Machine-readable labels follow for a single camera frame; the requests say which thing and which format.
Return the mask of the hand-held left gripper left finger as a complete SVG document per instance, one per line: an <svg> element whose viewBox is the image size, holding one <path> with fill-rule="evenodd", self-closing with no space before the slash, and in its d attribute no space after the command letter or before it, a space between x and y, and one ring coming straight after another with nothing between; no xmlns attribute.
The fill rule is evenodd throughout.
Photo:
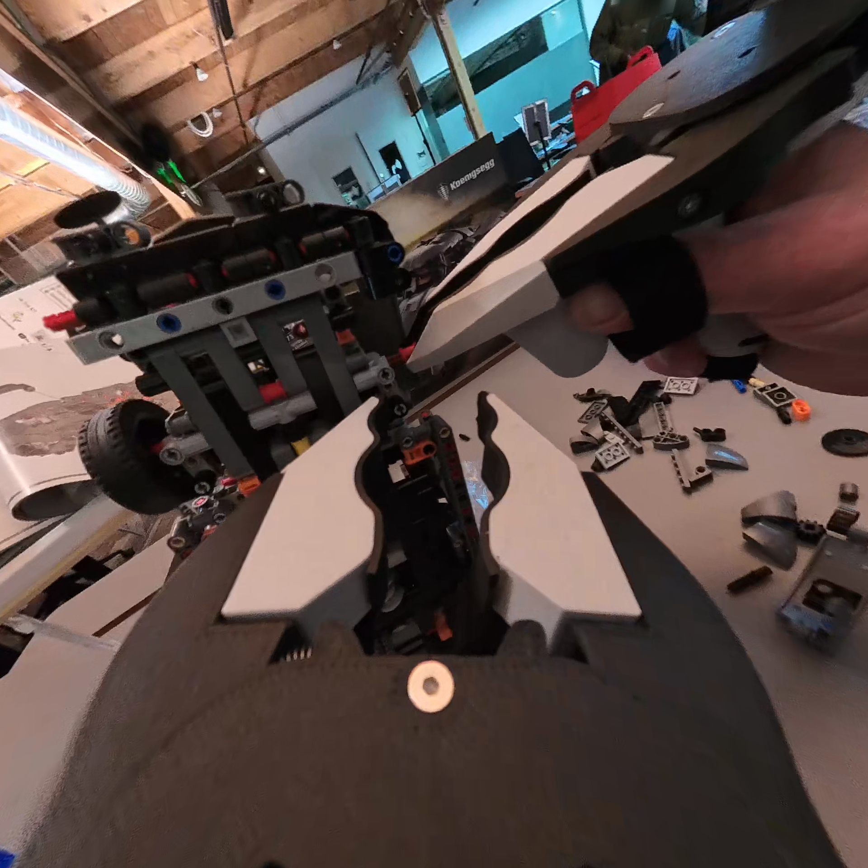
<svg viewBox="0 0 868 868"><path fill-rule="evenodd" d="M222 606L229 622L285 617L297 627L354 627L370 608L377 514L359 466L375 445L370 398L282 472Z"/></svg>

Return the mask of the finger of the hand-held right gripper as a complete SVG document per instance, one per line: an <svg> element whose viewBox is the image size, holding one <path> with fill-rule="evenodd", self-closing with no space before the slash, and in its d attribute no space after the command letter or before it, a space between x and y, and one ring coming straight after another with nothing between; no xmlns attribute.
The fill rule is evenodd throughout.
<svg viewBox="0 0 868 868"><path fill-rule="evenodd" d="M438 304L465 288L485 267L537 233L575 193L590 182L591 176L590 158L578 156L564 160L555 170L538 179L515 207L483 235L470 253L436 287L428 291L418 308L414 327L425 327Z"/></svg>
<svg viewBox="0 0 868 868"><path fill-rule="evenodd" d="M553 309L560 295L545 258L576 242L592 222L609 215L672 161L670 156L643 156L590 180L526 241L435 303L415 340L408 369L419 373L444 363Z"/></svg>

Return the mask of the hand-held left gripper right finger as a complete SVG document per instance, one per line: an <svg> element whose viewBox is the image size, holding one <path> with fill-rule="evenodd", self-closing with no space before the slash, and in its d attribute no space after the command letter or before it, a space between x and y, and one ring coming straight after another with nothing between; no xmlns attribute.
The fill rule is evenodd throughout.
<svg viewBox="0 0 868 868"><path fill-rule="evenodd" d="M494 611L509 627L537 624L548 649L570 623L637 623L640 603L572 460L492 392L478 394L476 424Z"/></svg>

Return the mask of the lego car chassis model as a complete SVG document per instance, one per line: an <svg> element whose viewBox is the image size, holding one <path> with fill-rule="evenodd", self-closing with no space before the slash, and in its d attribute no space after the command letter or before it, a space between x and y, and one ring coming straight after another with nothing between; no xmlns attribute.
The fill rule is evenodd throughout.
<svg viewBox="0 0 868 868"><path fill-rule="evenodd" d="M231 193L229 215L152 242L123 221L57 244L75 297L47 316L83 363L135 364L142 398L97 412L78 451L101 492L137 513L192 510L234 483L230 514L270 476L377 398L379 443L363 481L385 553L354 626L374 654L472 652L483 603L478 530L449 424L409 418L404 248L376 213L304 203L294 181Z"/></svg>

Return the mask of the dark lego set box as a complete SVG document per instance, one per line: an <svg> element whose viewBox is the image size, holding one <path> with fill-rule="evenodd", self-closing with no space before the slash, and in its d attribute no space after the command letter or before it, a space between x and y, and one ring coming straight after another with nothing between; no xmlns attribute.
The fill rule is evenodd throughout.
<svg viewBox="0 0 868 868"><path fill-rule="evenodd" d="M410 285L426 290L472 250L471 219L511 190L493 134L459 149L368 209L383 218L409 260Z"/></svg>

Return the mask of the pile of loose lego pieces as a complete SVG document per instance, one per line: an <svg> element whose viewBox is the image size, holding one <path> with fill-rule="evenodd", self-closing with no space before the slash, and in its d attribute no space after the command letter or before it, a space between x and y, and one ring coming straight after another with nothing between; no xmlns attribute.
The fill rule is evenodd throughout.
<svg viewBox="0 0 868 868"><path fill-rule="evenodd" d="M591 454L594 472L611 472L650 449L665 454L674 467L680 488L691 493L712 482L715 470L747 471L743 456L726 446L721 427L695 427L693 434L706 447L703 462L691 461L692 440L673 423L670 406L677 396L694 396L697 377L668 377L641 383L630 400L588 389L575 394L585 405L578 423L580 433L570 439L574 455Z"/></svg>

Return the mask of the grey curved lego panel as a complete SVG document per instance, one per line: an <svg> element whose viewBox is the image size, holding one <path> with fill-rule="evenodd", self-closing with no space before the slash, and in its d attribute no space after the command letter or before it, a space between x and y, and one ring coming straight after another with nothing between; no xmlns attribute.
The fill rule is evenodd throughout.
<svg viewBox="0 0 868 868"><path fill-rule="evenodd" d="M742 537L748 547L783 570L791 569L796 563L797 533L790 525L759 521L744 527Z"/></svg>
<svg viewBox="0 0 868 868"><path fill-rule="evenodd" d="M761 496L741 509L741 523L751 526L760 522L795 527L798 524L794 493L781 490Z"/></svg>

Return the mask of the grey lego panel assembly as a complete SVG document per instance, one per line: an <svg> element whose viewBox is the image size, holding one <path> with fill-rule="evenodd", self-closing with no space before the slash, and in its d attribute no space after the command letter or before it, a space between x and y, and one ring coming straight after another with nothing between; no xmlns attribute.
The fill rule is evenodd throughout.
<svg viewBox="0 0 868 868"><path fill-rule="evenodd" d="M827 536L778 609L784 628L826 655L838 651L867 604L867 533Z"/></svg>

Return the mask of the person's right hand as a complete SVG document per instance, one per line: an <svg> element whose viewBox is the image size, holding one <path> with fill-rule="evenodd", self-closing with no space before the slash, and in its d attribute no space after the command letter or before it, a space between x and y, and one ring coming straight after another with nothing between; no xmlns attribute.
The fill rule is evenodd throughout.
<svg viewBox="0 0 868 868"><path fill-rule="evenodd" d="M867 132L841 120L795 149L727 225L677 237L711 315L767 336L794 384L867 394Z"/></svg>

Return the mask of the red bag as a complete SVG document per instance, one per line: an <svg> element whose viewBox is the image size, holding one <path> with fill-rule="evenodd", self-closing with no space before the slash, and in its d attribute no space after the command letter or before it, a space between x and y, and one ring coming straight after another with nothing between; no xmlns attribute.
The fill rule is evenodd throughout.
<svg viewBox="0 0 868 868"><path fill-rule="evenodd" d="M576 85L570 95L576 144L583 142L609 121L613 111L644 81L661 69L655 50L646 46L627 61L619 75L601 86L591 81Z"/></svg>

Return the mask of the instruction booklet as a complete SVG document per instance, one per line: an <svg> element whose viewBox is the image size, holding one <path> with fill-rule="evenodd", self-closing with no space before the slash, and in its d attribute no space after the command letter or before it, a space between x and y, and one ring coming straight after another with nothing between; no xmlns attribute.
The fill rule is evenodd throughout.
<svg viewBox="0 0 868 868"><path fill-rule="evenodd" d="M138 368L122 359L86 365L63 341L1 351L1 492L12 518L68 515L95 494L78 452L99 411L141 398Z"/></svg>

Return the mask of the white printed task sheet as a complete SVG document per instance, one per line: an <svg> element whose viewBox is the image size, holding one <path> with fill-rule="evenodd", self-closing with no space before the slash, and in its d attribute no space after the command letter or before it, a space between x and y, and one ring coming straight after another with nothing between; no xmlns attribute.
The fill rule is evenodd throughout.
<svg viewBox="0 0 868 868"><path fill-rule="evenodd" d="M48 345L67 339L65 331L54 332L44 325L44 318L72 308L75 297L55 277L47 277L23 288L15 288L1 297L1 349L21 345Z"/></svg>

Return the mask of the silver ventilation duct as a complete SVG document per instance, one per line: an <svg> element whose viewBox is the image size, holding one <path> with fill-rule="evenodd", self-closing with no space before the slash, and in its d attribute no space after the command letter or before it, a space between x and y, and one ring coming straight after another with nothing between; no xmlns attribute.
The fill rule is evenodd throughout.
<svg viewBox="0 0 868 868"><path fill-rule="evenodd" d="M127 211L143 215L151 205L146 188L90 151L75 146L39 124L5 99L1 101L1 140L30 155L47 160L101 190L117 193Z"/></svg>

